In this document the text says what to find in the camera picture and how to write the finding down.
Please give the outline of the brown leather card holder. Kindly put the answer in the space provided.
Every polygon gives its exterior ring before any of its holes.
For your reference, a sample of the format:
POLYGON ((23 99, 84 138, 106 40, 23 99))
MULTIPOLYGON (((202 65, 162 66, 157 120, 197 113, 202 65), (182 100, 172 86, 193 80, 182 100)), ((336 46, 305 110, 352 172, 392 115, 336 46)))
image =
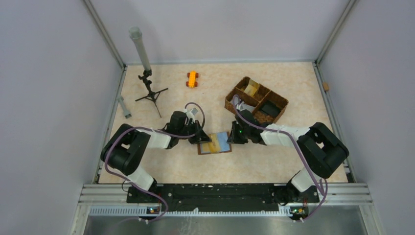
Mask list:
POLYGON ((229 132, 210 134, 211 142, 198 144, 198 155, 222 154, 232 152, 231 144, 227 142, 229 132))

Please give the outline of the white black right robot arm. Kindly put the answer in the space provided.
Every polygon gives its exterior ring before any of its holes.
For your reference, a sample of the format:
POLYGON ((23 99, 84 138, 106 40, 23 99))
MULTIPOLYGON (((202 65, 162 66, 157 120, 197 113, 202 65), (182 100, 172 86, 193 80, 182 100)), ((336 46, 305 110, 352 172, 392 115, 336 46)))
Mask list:
POLYGON ((321 122, 307 128, 289 127, 259 123, 248 110, 237 111, 228 143, 248 141, 295 148, 304 166, 287 184, 287 196, 294 202, 301 201, 311 186, 330 178, 349 156, 348 148, 321 122))

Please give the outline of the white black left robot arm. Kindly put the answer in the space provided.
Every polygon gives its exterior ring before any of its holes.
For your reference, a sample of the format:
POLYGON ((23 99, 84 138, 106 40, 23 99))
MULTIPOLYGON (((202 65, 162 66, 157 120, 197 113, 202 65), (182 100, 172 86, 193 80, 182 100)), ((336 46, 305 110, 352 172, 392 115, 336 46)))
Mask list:
POLYGON ((144 202, 152 202, 157 196, 156 180, 140 166, 146 149, 171 149, 180 138, 190 144, 211 142, 195 119, 193 111, 174 111, 170 121, 159 131, 133 129, 122 124, 101 151, 100 158, 107 166, 120 171, 138 187, 138 196, 144 202))

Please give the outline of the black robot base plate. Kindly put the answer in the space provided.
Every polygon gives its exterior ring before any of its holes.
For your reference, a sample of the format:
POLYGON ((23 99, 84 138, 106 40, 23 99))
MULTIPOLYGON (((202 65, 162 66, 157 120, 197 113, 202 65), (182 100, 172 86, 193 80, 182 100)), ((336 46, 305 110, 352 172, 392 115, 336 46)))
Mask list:
POLYGON ((129 187, 127 203, 162 203, 170 212, 260 212, 277 211, 289 203, 320 201, 315 186, 304 192, 286 184, 157 184, 150 194, 129 187))

